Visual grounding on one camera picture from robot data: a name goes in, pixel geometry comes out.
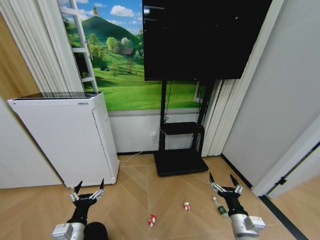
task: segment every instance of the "baseboard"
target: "baseboard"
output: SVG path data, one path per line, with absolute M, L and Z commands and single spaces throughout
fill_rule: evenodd
M 308 238 L 280 211 L 279 208 L 277 208 L 276 205 L 273 204 L 267 196 L 263 195 L 259 196 L 259 198 L 296 239 L 308 240 Z
M 239 172 L 239 170 L 228 160 L 228 158 L 221 153 L 222 159 L 229 165 L 229 167 L 241 178 L 241 180 L 247 185 L 248 188 L 252 188 L 252 184 Z
M 127 152 L 117 152 L 116 154 L 118 156 L 125 156 L 125 155 L 135 155 L 140 153 L 141 151 L 127 151 Z M 154 154 L 155 152 L 157 152 L 156 150 L 154 151 L 143 151 L 141 154 Z

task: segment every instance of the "blue sky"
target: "blue sky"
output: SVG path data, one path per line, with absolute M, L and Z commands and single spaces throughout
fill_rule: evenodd
M 59 5 L 70 7 L 69 0 L 58 0 Z M 81 20 L 92 17 L 94 6 L 105 20 L 138 34 L 143 28 L 142 0 L 76 0 Z

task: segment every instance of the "television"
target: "television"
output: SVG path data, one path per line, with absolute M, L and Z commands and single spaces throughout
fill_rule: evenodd
M 240 79 L 272 0 L 144 0 L 144 78 Z

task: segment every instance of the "white wall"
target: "white wall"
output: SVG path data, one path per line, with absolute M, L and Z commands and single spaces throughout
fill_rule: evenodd
M 320 113 L 320 1 L 287 0 L 222 153 L 255 186 Z
M 0 189 L 62 184 L 0 99 Z
M 176 114 L 168 117 L 168 123 L 196 122 L 198 114 Z M 110 123 L 118 153 L 144 150 L 152 143 L 151 131 L 157 131 L 157 138 L 154 144 L 145 150 L 158 150 L 160 115 L 110 117 Z M 192 134 L 166 136 L 165 141 L 166 149 L 189 148 Z

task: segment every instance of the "red and white object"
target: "red and white object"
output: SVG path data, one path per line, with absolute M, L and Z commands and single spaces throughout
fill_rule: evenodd
M 184 210 L 190 211 L 190 202 L 186 201 L 183 205 L 184 205 Z
M 154 214 L 151 214 L 150 218 L 149 218 L 149 221 L 148 221 L 148 225 L 150 226 L 150 228 L 152 228 L 155 223 L 156 223 L 156 218 L 157 216 L 154 215 Z

